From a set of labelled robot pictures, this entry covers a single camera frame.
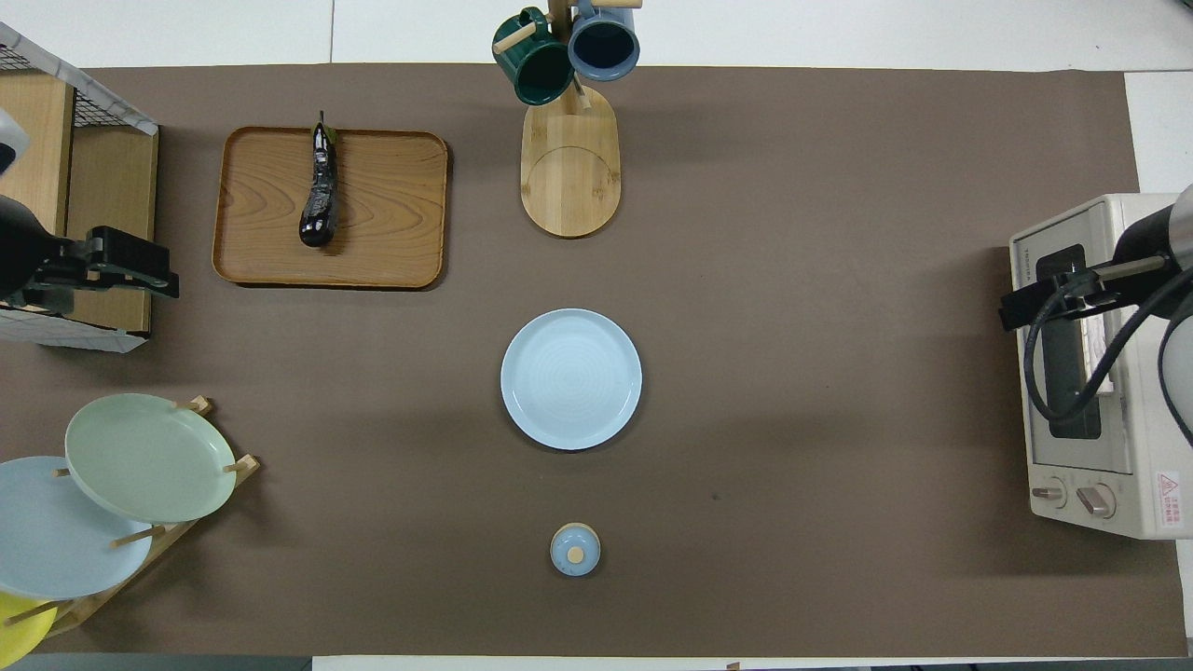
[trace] blue lid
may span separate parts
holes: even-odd
[[[551,538],[551,564],[564,575],[587,575],[599,561],[600,538],[587,524],[564,524]]]

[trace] white floor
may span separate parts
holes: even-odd
[[[525,4],[0,0],[0,21],[81,68],[489,62]],[[1125,70],[1141,190],[1193,183],[1193,10],[1177,0],[644,0],[636,21],[650,66]],[[1177,552],[1193,636],[1193,542]],[[365,669],[347,661],[321,667]]]

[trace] green mug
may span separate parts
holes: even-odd
[[[494,50],[493,59],[513,82],[519,100],[527,105],[545,105],[567,91],[574,72],[568,45],[551,35],[542,10],[526,7],[517,17],[506,19],[493,35],[493,43],[531,24],[534,24],[534,32],[530,37],[500,54]]]

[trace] mug handle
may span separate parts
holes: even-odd
[[[530,25],[534,23],[534,39],[544,39],[551,35],[551,24],[546,23],[546,16],[538,7],[526,7],[518,16],[518,23]]]

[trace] mug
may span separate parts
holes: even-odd
[[[527,105],[545,105],[558,98],[571,84],[574,72],[568,48],[551,35],[546,17],[538,7],[526,7],[506,19],[493,36],[493,43],[534,24],[534,33],[493,57],[514,85],[518,99]]]
[[[613,81],[630,74],[638,63],[633,10],[595,8],[592,0],[579,0],[576,5],[580,16],[568,43],[571,67],[593,81]]]

